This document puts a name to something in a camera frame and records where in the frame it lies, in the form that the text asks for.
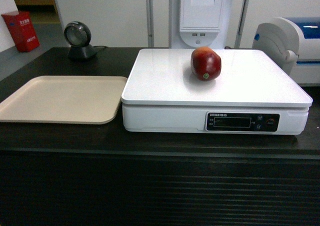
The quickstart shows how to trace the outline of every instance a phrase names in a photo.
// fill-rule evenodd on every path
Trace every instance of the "fire extinguisher box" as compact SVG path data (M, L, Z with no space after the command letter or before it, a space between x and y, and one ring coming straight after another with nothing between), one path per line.
M40 45L29 12L14 11L1 16L19 52L30 52Z

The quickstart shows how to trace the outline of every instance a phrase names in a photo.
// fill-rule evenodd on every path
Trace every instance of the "beige tray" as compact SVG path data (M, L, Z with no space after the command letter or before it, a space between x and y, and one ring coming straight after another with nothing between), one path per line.
M0 122L105 124L117 114L127 79L40 76L0 103Z

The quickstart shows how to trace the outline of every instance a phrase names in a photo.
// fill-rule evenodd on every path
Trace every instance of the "white device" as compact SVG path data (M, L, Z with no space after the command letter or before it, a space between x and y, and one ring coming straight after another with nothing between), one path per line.
M320 17L277 17L262 23L252 48L264 51L296 83L320 84Z
M192 74L193 49L142 49L122 92L123 124L134 132L298 135L312 98L264 52L215 50L222 70Z
M169 48L223 49L232 0L169 0Z

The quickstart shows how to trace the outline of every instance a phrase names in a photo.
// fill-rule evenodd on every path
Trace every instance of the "wooden shelf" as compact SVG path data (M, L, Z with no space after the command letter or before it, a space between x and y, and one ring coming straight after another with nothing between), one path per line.
M14 0L17 6L54 6L55 13L58 13L55 0Z

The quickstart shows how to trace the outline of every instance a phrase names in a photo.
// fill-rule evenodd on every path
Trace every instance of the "white scale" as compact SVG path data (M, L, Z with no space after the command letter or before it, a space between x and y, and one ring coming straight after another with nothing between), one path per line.
M122 92L133 132L298 135L312 98L264 52L217 49L211 81L191 72L194 49L142 49Z

